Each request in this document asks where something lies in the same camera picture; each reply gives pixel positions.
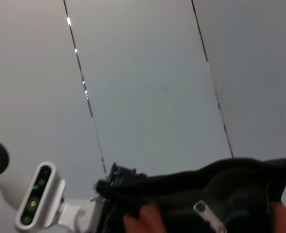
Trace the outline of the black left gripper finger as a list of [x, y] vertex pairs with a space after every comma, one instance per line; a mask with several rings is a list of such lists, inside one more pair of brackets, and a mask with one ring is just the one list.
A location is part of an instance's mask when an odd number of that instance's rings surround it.
[[130, 169], [114, 163], [111, 166], [109, 174], [110, 186], [138, 186], [147, 182], [147, 176], [143, 173], [137, 173], [135, 168]]

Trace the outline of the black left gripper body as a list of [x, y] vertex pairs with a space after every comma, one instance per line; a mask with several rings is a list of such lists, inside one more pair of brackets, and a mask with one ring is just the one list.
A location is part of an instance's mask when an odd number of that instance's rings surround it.
[[123, 217], [127, 210], [127, 198], [122, 194], [104, 195], [104, 209], [101, 213], [99, 233], [125, 233]]

